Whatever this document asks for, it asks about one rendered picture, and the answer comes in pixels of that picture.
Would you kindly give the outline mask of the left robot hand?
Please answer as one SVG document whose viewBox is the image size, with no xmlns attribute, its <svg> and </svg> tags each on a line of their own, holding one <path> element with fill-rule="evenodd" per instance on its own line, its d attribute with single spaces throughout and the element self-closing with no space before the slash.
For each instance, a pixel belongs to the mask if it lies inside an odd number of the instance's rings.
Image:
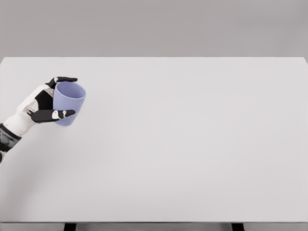
<svg viewBox="0 0 308 231">
<path fill-rule="evenodd" d="M 54 90 L 60 82 L 76 82 L 77 78 L 54 77 L 49 82 L 38 86 L 26 99 L 17 107 L 17 110 L 30 117 L 31 121 L 41 124 L 56 122 L 74 115 L 75 110 L 54 110 Z"/>
</svg>

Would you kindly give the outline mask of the lavender blue cup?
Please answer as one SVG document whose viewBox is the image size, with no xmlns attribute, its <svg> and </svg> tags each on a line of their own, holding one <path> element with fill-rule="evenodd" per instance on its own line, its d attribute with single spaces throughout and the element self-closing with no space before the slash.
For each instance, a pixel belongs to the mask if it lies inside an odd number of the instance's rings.
<svg viewBox="0 0 308 231">
<path fill-rule="evenodd" d="M 72 125 L 82 108 L 85 98 L 86 91 L 79 84 L 67 81 L 57 83 L 53 95 L 53 109 L 74 110 L 76 113 L 57 121 L 56 124 L 60 126 Z"/>
</svg>

